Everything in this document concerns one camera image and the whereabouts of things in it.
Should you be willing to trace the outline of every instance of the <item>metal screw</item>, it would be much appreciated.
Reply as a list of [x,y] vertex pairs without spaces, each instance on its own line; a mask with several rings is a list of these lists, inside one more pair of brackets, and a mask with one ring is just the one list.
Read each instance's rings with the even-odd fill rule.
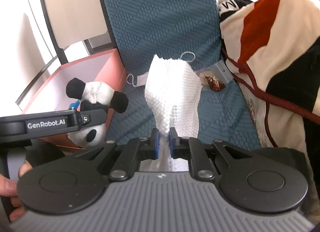
[[209,170],[198,171],[198,176],[203,179],[209,179],[213,177],[213,172]]
[[158,174],[157,177],[160,179],[163,179],[164,177],[166,177],[166,175],[164,173],[161,173],[161,174]]
[[111,177],[116,179],[121,179],[121,178],[124,178],[126,174],[127,173],[123,170],[114,170],[111,172]]

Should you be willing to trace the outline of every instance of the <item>black metal rod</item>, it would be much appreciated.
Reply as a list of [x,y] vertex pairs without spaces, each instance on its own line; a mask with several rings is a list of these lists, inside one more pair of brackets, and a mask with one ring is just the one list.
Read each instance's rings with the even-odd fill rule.
[[87,52],[88,52],[89,55],[94,54],[94,51],[93,51],[93,49],[92,49],[92,47],[91,47],[90,42],[89,42],[88,39],[83,40],[83,44],[84,44],[84,47],[85,47],[85,49],[87,50]]
[[108,28],[108,33],[109,33],[109,36],[110,36],[110,39],[111,39],[112,46],[114,48],[118,49],[118,45],[117,45],[115,36],[113,35],[111,23],[110,23],[110,20],[109,20],[109,16],[108,16],[108,12],[107,12],[107,8],[106,8],[106,5],[104,3],[104,0],[100,0],[100,4],[101,4],[102,12],[103,12],[103,15],[104,15],[104,19],[106,21],[106,25],[107,25],[107,28]]
[[32,79],[32,81],[28,84],[28,86],[24,89],[24,91],[21,93],[19,98],[16,100],[16,104],[19,106],[20,103],[23,101],[25,96],[28,94],[28,92],[31,90],[33,85],[37,82],[37,80],[41,77],[42,74],[45,73],[45,71],[49,68],[49,66],[57,59],[58,57],[55,56],[48,62],[38,73],[37,75]]
[[68,63],[68,60],[67,60],[66,54],[64,53],[64,50],[58,46],[57,40],[54,36],[53,29],[52,29],[52,26],[50,23],[49,15],[48,15],[48,11],[47,11],[47,7],[45,6],[45,1],[40,0],[40,2],[41,2],[41,7],[42,7],[42,12],[44,15],[45,23],[47,25],[53,47],[57,53],[57,56],[59,58],[61,65],[66,64],[66,63]]

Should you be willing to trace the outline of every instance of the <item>gray ribbed surface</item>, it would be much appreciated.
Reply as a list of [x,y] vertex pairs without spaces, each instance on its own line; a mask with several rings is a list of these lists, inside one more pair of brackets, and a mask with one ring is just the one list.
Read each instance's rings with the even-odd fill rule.
[[89,208],[67,216],[28,212],[11,225],[16,232],[301,232],[313,225],[297,212],[262,217],[228,204],[211,183],[189,173],[135,173],[113,183]]

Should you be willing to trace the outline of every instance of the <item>blue object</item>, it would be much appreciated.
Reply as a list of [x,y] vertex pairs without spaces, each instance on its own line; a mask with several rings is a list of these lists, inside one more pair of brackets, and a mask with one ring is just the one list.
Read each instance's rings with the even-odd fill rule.
[[[192,51],[196,55],[191,63],[193,70],[222,59],[216,0],[104,2],[124,66],[134,76],[149,70],[154,54],[179,58],[184,51]],[[131,138],[151,135],[156,123],[144,88],[125,86],[129,106],[124,113],[114,114],[108,140],[126,144]],[[203,91],[198,115],[198,138],[203,143],[222,139],[249,150],[260,148],[256,128],[234,80],[220,92]]]
[[70,110],[76,110],[76,109],[79,107],[79,105],[80,105],[80,101],[77,100],[76,102],[71,103],[71,104],[69,105],[69,109],[70,109]]
[[158,157],[159,157],[159,139],[160,139],[159,130],[157,130],[156,150],[155,150],[155,158],[156,159],[158,159]]
[[169,131],[169,146],[170,146],[170,155],[171,158],[174,158],[174,150],[173,150],[173,137],[171,130]]

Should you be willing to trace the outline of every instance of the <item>panda plush toy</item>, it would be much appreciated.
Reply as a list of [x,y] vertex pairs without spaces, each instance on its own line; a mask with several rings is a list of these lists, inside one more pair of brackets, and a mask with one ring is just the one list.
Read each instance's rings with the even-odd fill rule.
[[[74,78],[68,82],[66,94],[69,98],[80,100],[80,111],[103,109],[108,113],[109,108],[112,108],[123,113],[129,103],[127,95],[113,90],[108,84],[101,81],[85,83]],[[68,138],[79,147],[96,146],[106,139],[106,125],[82,128],[79,131],[68,133]]]

